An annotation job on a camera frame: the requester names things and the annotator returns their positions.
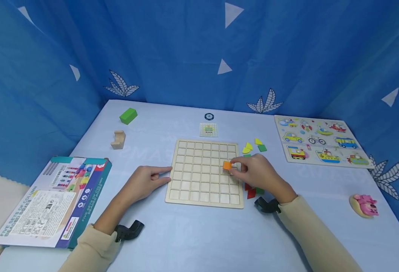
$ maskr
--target orange wooden cube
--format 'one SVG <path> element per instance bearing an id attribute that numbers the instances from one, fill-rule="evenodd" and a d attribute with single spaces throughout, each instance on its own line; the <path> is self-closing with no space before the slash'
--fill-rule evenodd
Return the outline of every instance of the orange wooden cube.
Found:
<path id="1" fill-rule="evenodd" d="M 229 170 L 233 165 L 229 161 L 224 161 L 224 169 Z"/>

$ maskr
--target table surface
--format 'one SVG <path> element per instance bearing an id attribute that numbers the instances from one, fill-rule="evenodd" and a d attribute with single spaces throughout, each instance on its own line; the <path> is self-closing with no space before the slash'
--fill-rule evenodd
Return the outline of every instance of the table surface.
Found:
<path id="1" fill-rule="evenodd" d="M 119 120 L 126 109 L 138 117 Z M 213 121 L 204 115 L 214 114 Z M 218 138 L 200 138 L 199 123 L 218 125 Z M 115 130 L 126 134 L 124 149 L 113 150 Z M 399 271 L 399 222 L 365 169 L 288 163 L 273 115 L 249 114 L 110 100 L 71 156 L 110 158 L 106 184 L 91 215 L 95 222 L 139 165 L 168 166 L 177 138 L 236 142 L 259 138 L 277 172 L 302 194 L 360 264 L 363 271 Z M 166 186 L 134 204 L 122 218 L 145 224 L 138 238 L 125 241 L 108 271 L 310 271 L 302 250 L 277 215 L 263 214 L 246 199 L 244 209 L 165 203 Z M 351 209 L 348 197 L 378 200 L 379 216 L 369 220 Z M 11 246 L 0 256 L 0 272 L 57 271 L 70 251 Z"/>

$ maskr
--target sleeve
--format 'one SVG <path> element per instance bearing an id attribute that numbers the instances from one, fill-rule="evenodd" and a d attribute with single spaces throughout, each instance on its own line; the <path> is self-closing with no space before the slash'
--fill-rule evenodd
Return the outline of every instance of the sleeve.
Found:
<path id="1" fill-rule="evenodd" d="M 104 272 L 114 260 L 120 243 L 116 232 L 107 235 L 88 225 L 77 240 L 77 246 L 59 272 Z"/>
<path id="2" fill-rule="evenodd" d="M 362 272 L 359 265 L 317 217 L 302 196 L 280 204 L 278 217 L 293 234 L 314 272 Z"/>

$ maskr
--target white triangle print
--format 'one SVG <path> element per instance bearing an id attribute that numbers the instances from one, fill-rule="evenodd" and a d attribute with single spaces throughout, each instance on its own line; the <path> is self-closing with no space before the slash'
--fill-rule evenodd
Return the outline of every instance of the white triangle print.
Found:
<path id="1" fill-rule="evenodd" d="M 25 6 L 22 6 L 22 7 L 18 8 L 18 10 L 21 12 L 21 14 L 24 15 L 24 17 L 27 18 L 27 20 L 29 20 L 31 23 L 33 23 L 33 21 L 32 21 L 32 19 L 30 18 L 30 16 L 29 16 L 29 14 L 28 14 L 27 9 L 26 9 Z"/>
<path id="2" fill-rule="evenodd" d="M 79 71 L 79 69 L 77 69 L 77 67 L 75 67 L 75 66 L 72 66 L 71 64 L 70 64 L 69 66 L 71 67 L 71 70 L 72 70 L 72 72 L 74 73 L 75 80 L 78 81 L 79 78 L 80 78 L 80 71 Z"/>
<path id="3" fill-rule="evenodd" d="M 225 3 L 225 28 L 227 28 L 242 11 L 244 11 L 244 9 Z"/>
<path id="4" fill-rule="evenodd" d="M 387 103 L 388 106 L 392 107 L 394 101 L 396 101 L 397 94 L 399 94 L 399 88 L 385 95 L 385 97 L 382 98 L 382 101 Z"/>
<path id="5" fill-rule="evenodd" d="M 220 65 L 219 65 L 219 71 L 217 71 L 217 74 L 225 74 L 227 72 L 231 72 L 232 69 L 229 68 L 228 64 L 225 62 L 225 60 L 220 60 Z"/>

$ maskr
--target green wooden block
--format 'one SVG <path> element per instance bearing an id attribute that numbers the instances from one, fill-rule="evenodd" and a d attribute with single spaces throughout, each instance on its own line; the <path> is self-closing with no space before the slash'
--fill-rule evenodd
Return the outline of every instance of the green wooden block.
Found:
<path id="1" fill-rule="evenodd" d="M 261 189 L 261 188 L 256 187 L 256 188 L 255 188 L 255 191 L 256 191 L 256 193 L 259 194 L 259 195 L 264 195 L 264 189 Z"/>
<path id="2" fill-rule="evenodd" d="M 120 121 L 125 124 L 129 124 L 131 121 L 133 121 L 134 118 L 136 118 L 137 112 L 135 109 L 130 108 L 127 111 L 125 111 L 122 115 L 120 115 Z"/>
<path id="3" fill-rule="evenodd" d="M 264 144 L 259 144 L 258 149 L 259 149 L 260 152 L 267 151 L 267 148 L 266 148 L 266 146 Z"/>

